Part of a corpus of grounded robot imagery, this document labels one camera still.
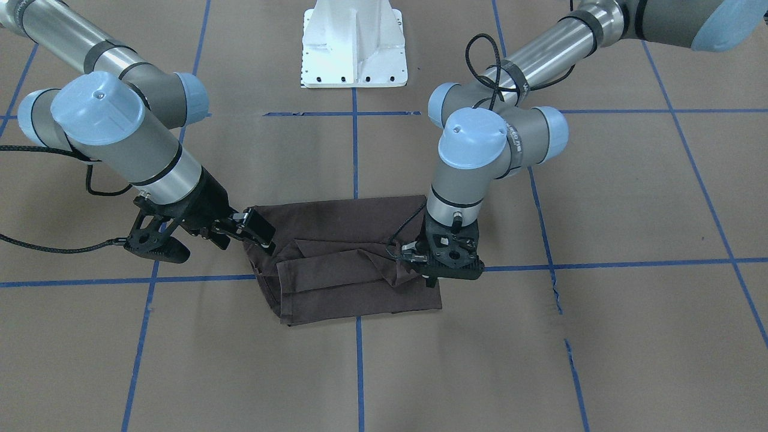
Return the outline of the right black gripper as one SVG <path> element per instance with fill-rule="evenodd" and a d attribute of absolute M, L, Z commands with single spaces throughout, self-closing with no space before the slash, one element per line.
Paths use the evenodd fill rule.
<path fill-rule="evenodd" d="M 222 225 L 230 229 L 234 224 L 234 238 L 239 241 L 257 243 L 268 255 L 272 255 L 276 244 L 272 240 L 276 229 L 255 208 L 238 212 L 230 206 L 227 192 L 223 186 L 202 169 L 197 186 L 180 202 L 176 203 L 179 213 L 175 220 L 190 235 L 210 240 L 217 248 L 225 250 L 230 237 L 215 230 Z"/>

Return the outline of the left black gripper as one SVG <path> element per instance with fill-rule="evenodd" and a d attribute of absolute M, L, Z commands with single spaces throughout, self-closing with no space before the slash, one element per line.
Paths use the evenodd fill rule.
<path fill-rule="evenodd" d="M 412 241 L 400 247 L 400 259 L 409 263 L 445 268 L 479 268 L 478 222 L 460 226 L 458 232 L 452 227 L 440 224 L 432 216 L 424 217 L 421 241 Z M 427 288 L 438 287 L 438 276 L 433 272 L 424 273 Z"/>

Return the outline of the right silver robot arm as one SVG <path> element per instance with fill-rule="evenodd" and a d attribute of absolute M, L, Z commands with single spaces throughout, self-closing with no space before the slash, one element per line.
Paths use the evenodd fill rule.
<path fill-rule="evenodd" d="M 2 27 L 76 68 L 61 89 L 35 91 L 17 109 L 34 151 L 104 163 L 138 191 L 126 238 L 108 241 L 140 257 L 183 263 L 190 252 L 178 227 L 224 250 L 231 239 L 274 251 L 275 229 L 253 209 L 230 207 L 227 192 L 173 135 L 202 121 L 208 92 L 192 74 L 145 61 L 61 1 L 3 1 Z"/>

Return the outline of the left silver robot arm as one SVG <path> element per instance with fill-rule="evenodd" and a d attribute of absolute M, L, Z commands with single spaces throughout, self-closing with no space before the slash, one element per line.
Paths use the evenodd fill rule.
<path fill-rule="evenodd" d="M 699 52 L 738 46 L 766 13 L 765 1 L 581 1 L 554 26 L 505 58 L 491 40 L 494 62 L 473 81 L 444 83 L 431 93 L 428 117 L 441 130 L 419 235 L 396 260 L 434 288 L 441 278 L 474 281 L 478 216 L 492 181 L 560 155 L 569 140 L 554 107 L 522 109 L 535 91 L 561 82 L 573 66 L 625 39 Z"/>

